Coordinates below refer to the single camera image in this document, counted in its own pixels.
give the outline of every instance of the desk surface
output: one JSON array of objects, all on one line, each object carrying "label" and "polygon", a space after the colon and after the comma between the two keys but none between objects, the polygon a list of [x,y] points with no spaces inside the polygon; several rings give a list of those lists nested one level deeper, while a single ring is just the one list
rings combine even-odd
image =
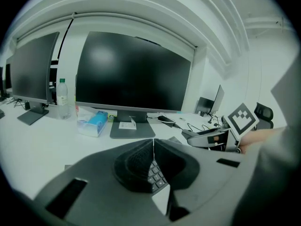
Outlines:
[{"label": "desk surface", "polygon": [[[52,178],[63,172],[65,165],[72,165],[80,159],[103,150],[108,150],[141,139],[111,139],[112,122],[108,122],[99,137],[79,134],[76,127],[75,108],[70,107],[71,117],[61,120],[58,109],[50,105],[49,113],[28,126],[17,119],[25,110],[13,104],[0,105],[5,116],[0,119],[0,163],[2,169],[15,189],[34,198],[39,190]],[[197,128],[208,124],[209,116],[203,118],[195,114],[166,114],[183,129],[187,123]],[[156,138],[176,137],[188,145],[181,130],[170,128],[157,119],[148,119]]]}]

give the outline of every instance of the sticker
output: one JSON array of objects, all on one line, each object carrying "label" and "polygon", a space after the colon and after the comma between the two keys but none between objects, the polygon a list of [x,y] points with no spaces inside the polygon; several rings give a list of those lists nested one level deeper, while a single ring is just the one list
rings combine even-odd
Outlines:
[{"label": "sticker", "polygon": [[133,118],[131,117],[131,121],[132,121],[132,124],[134,125],[135,129],[136,129],[136,122],[133,120]]},{"label": "sticker", "polygon": [[113,122],[114,121],[115,116],[108,114],[108,121]]},{"label": "sticker", "polygon": [[57,96],[56,102],[58,105],[66,105],[68,104],[67,96]]},{"label": "sticker", "polygon": [[242,138],[259,122],[257,116],[251,112],[244,103],[230,115],[224,116],[224,118],[230,125],[237,139]]},{"label": "sticker", "polygon": [[119,129],[130,129],[130,130],[136,130],[136,122],[120,122],[119,123]]}]

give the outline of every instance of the cable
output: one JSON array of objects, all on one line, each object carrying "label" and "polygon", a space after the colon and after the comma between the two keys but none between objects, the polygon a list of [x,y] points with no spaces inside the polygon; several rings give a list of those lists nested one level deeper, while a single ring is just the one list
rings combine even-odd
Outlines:
[{"label": "cable", "polygon": [[191,125],[190,123],[187,123],[187,125],[188,125],[188,127],[189,127],[189,129],[190,129],[191,131],[193,131],[193,129],[192,129],[191,127],[194,127],[195,129],[198,129],[199,131],[204,131],[204,130],[206,130],[204,127],[207,127],[206,125],[203,124],[203,125],[202,125],[203,130],[201,130],[201,129],[195,127],[194,125]]},{"label": "cable", "polygon": [[148,115],[146,117],[150,118],[150,119],[158,119],[159,118],[159,117],[149,117]]},{"label": "cable", "polygon": [[175,123],[175,121],[173,119],[169,119],[169,120],[172,120],[172,121],[160,121],[160,122],[163,122],[163,123]]},{"label": "cable", "polygon": [[217,121],[218,121],[218,118],[221,118],[221,116],[211,115],[210,113],[208,113],[207,115],[210,115],[210,117],[211,117],[213,120],[217,120]]},{"label": "cable", "polygon": [[[206,129],[204,128],[204,126],[206,126],[206,125],[202,125],[203,129],[204,129],[204,130],[206,130]],[[206,127],[207,127],[207,126],[206,126]],[[209,127],[207,127],[207,128],[208,128],[208,130],[210,130],[210,128],[209,128]]]},{"label": "cable", "polygon": [[219,121],[218,121],[218,117],[217,117],[217,116],[215,116],[215,117],[216,117],[218,126],[220,126],[220,123],[219,123]]},{"label": "cable", "polygon": [[174,124],[173,127],[179,128],[181,130],[183,130],[180,126],[178,126],[177,124]]},{"label": "cable", "polygon": [[73,18],[73,19],[71,20],[71,22],[69,23],[68,28],[67,28],[67,30],[66,30],[66,32],[65,32],[65,34],[64,34],[63,41],[62,41],[61,46],[60,46],[60,49],[59,49],[59,51],[58,51],[57,59],[60,58],[60,54],[61,54],[61,50],[62,50],[62,47],[63,47],[63,43],[64,43],[64,41],[65,41],[67,32],[69,31],[69,28],[70,28],[70,26],[71,26],[73,20],[74,20],[74,18]]},{"label": "cable", "polygon": [[9,100],[6,104],[8,105],[8,104],[11,104],[11,103],[13,103],[13,102],[15,102],[16,101],[16,99],[15,98],[12,98],[11,100]]},{"label": "cable", "polygon": [[22,106],[23,107],[23,109],[25,109],[25,107],[24,107],[24,105],[21,103],[21,101],[19,101],[19,100],[17,100],[16,101],[16,103],[15,103],[15,106],[14,107],[16,107],[16,106]]}]

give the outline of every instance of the monitor base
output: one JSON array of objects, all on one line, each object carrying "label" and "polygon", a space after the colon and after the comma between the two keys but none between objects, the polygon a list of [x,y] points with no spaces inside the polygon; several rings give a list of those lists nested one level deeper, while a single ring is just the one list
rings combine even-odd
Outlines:
[{"label": "monitor base", "polygon": [[136,122],[136,130],[119,129],[119,123],[120,121],[115,117],[110,133],[113,139],[151,138],[156,135],[148,121]]},{"label": "monitor base", "polygon": [[32,125],[34,122],[36,122],[38,119],[40,119],[41,117],[43,117],[44,115],[48,114],[49,111],[48,110],[43,110],[42,113],[36,113],[32,110],[20,115],[18,117],[18,119],[22,122],[24,122],[27,125]]}]

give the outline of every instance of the ergonomic keyboard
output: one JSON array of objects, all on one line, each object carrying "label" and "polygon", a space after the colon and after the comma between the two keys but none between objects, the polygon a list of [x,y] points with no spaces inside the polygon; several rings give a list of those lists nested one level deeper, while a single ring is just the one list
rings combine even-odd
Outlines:
[{"label": "ergonomic keyboard", "polygon": [[0,119],[4,116],[5,116],[4,112],[0,109]]},{"label": "ergonomic keyboard", "polygon": [[163,176],[163,173],[161,172],[155,160],[150,165],[148,182],[152,185],[153,194],[158,193],[165,186],[168,185],[166,179]]}]

